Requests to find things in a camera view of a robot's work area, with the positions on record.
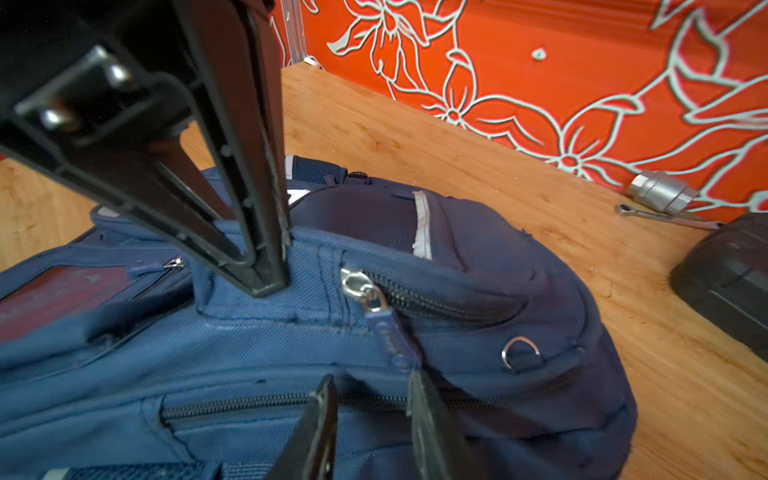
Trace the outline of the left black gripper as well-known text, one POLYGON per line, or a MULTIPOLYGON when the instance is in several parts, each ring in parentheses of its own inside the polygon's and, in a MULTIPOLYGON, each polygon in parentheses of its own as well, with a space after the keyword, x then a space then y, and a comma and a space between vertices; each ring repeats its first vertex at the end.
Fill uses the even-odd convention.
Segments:
POLYGON ((191 1, 5 1, 1 151, 170 241, 231 282, 255 245, 179 145, 195 115, 191 1))

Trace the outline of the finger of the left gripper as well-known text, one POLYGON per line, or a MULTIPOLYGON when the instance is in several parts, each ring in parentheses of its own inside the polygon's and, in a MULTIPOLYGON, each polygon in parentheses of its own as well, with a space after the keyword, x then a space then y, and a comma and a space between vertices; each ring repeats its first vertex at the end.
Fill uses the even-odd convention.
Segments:
POLYGON ((282 49, 271 1, 173 4, 197 78, 195 117, 224 180, 241 244, 211 263, 253 297, 289 283, 282 49))

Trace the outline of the navy blue student backpack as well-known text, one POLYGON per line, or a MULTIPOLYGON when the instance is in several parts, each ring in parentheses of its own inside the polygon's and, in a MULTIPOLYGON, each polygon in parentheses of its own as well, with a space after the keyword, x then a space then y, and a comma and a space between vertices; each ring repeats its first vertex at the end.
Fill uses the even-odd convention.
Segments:
POLYGON ((1 275, 1 475, 261 478, 324 377, 338 479, 414 479, 427 373, 495 479, 614 479, 637 405, 586 285, 488 206, 289 163, 289 285, 254 298, 131 220, 1 275))

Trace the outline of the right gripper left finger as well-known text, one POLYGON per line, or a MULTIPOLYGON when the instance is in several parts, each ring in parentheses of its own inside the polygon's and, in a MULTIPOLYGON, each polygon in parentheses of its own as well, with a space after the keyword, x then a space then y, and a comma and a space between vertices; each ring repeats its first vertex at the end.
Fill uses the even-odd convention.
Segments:
POLYGON ((310 398, 301 420, 266 479, 325 480, 334 475, 339 397, 326 375, 310 398))

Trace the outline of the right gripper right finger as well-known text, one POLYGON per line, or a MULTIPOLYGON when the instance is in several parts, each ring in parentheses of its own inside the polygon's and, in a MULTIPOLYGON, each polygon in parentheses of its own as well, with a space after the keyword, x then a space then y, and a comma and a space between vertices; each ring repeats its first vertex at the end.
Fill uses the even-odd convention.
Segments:
POLYGON ((430 376, 413 370, 409 377, 406 415, 419 479, 485 479, 453 414, 430 376))

